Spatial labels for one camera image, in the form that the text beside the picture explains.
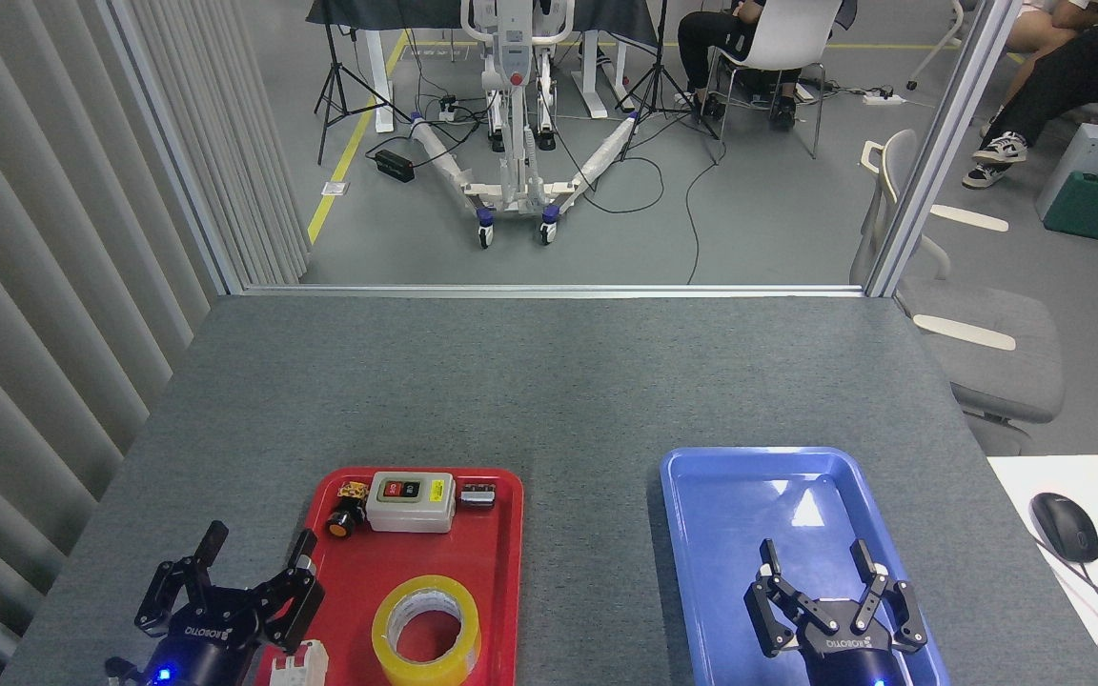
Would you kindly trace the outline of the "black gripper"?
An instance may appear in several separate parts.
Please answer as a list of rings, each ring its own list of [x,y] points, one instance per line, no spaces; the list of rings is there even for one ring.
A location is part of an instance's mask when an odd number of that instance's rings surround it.
[[[157,565],[134,625],[160,637],[144,670],[145,685],[240,685],[258,644],[295,653],[324,598],[311,555],[317,537],[296,536],[283,572],[247,592],[249,601],[209,603],[209,569],[228,527],[211,521],[192,555]],[[180,591],[188,604],[172,612]]]
[[[771,539],[760,543],[762,564],[746,591],[746,611],[760,651],[766,657],[798,650],[799,633],[807,626],[820,629],[802,633],[802,655],[810,685],[897,685],[898,661],[893,650],[916,653],[928,642],[914,587],[905,580],[894,578],[888,569],[876,563],[863,539],[854,539],[849,550],[865,585],[858,612],[849,625],[854,633],[837,633],[840,625],[824,611],[821,601],[802,594],[784,580]],[[871,629],[884,603],[896,622],[892,633]]]

